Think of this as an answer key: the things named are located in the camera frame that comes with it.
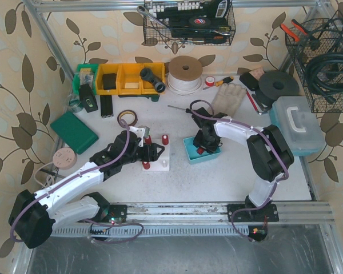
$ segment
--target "robotic arm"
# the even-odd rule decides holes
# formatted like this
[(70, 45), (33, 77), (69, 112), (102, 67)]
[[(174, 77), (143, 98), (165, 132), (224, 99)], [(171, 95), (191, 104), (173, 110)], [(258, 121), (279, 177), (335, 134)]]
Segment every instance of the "robotic arm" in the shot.
[[(284, 171), (277, 158), (269, 150), (263, 137), (239, 123), (230, 122), (234, 120), (226, 116), (226, 114), (210, 115), (203, 107), (194, 112), (198, 115), (192, 113), (192, 119), (200, 128), (193, 140), (197, 152), (200, 154), (204, 151), (214, 153), (221, 144), (221, 138), (228, 138), (246, 146), (250, 153), (254, 171), (258, 175), (247, 200), (255, 207), (264, 205), (267, 199), (271, 198), (273, 188), (277, 180), (284, 175)], [(204, 119), (203, 116), (224, 119), (216, 121)], [(260, 130), (269, 139), (286, 168), (293, 164), (293, 154), (278, 127), (270, 125), (256, 129)]]
[(154, 162), (164, 152), (164, 147), (159, 144), (144, 144), (144, 128), (130, 127), (130, 138), (127, 149), (120, 159), (113, 164), (100, 169), (95, 169), (82, 174), (76, 179), (56, 189), (63, 182), (80, 172), (110, 163), (121, 154), (126, 145), (127, 131), (122, 131), (113, 144), (94, 154), (78, 171), (62, 179), (58, 183), (31, 194), (24, 190), (18, 194), (13, 210), (9, 217), (12, 225), (23, 209), (37, 197), (47, 195), (44, 199), (36, 202), (19, 219), (15, 226), (15, 232), (21, 237), (29, 248), (35, 248), (46, 241), (53, 230), (64, 225), (83, 219), (94, 221), (107, 221), (109, 202), (97, 192), (84, 196), (81, 200), (68, 203), (85, 190), (96, 186), (109, 177), (119, 173), (125, 164), (140, 162)]

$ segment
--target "gray floor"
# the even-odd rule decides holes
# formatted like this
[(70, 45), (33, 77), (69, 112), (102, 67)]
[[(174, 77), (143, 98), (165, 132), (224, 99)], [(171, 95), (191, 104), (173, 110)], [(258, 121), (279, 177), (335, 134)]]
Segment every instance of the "gray floor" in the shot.
[(51, 237), (34, 250), (27, 274), (333, 273), (317, 226), (270, 226), (268, 237), (151, 237), (117, 245)]

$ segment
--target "green case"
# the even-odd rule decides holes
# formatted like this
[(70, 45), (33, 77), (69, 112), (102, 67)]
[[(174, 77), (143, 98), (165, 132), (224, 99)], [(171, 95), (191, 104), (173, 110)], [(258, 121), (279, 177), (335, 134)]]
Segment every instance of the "green case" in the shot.
[(69, 111), (54, 121), (51, 124), (51, 128), (77, 154), (86, 151), (99, 139), (94, 131)]

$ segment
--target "yellow screwdriver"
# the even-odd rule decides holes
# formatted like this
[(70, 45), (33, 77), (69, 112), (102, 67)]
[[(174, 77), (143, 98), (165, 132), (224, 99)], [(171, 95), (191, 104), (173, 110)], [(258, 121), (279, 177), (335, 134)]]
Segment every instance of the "yellow screwdriver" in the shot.
[(232, 82), (233, 80), (234, 80), (234, 77), (232, 77), (232, 76), (226, 77), (223, 80), (216, 82), (214, 86), (210, 86), (210, 87), (219, 87), (220, 85), (222, 85), (224, 83), (228, 84), (228, 83)]

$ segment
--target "black wire basket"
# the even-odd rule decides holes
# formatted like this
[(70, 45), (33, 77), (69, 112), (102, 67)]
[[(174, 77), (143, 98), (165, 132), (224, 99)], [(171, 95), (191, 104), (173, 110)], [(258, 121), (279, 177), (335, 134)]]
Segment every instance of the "black wire basket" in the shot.
[[(294, 38), (287, 34), (285, 34), (285, 41), (311, 111), (316, 113), (343, 112), (343, 91), (323, 89), (324, 94), (328, 95), (318, 94), (311, 88), (306, 74), (306, 66), (313, 58), (328, 52), (343, 52), (343, 16), (337, 11), (333, 18), (311, 19), (302, 25), (307, 29), (308, 35), (292, 27), (290, 30), (299, 37), (300, 41), (295, 42)], [(342, 84), (343, 64), (326, 65), (317, 77), (328, 85)]]
[[(166, 11), (168, 9), (178, 9), (178, 4), (181, 3), (184, 2), (145, 2), (145, 8), (150, 11), (160, 6)], [(159, 18), (159, 15), (162, 16), (162, 13), (158, 13), (157, 18), (168, 25), (168, 28), (144, 16), (143, 37), (145, 41), (143, 45), (155, 46), (158, 43), (165, 44), (165, 47), (171, 48), (173, 53), (176, 53), (184, 45), (230, 46), (236, 32), (232, 5), (229, 5), (223, 18), (213, 18), (210, 27), (206, 28), (193, 27), (189, 24), (189, 19), (196, 20), (196, 22), (209, 21), (205, 17), (195, 17), (194, 13), (198, 10), (197, 8), (188, 10), (189, 14), (183, 15), (183, 18), (177, 21), (172, 18)]]

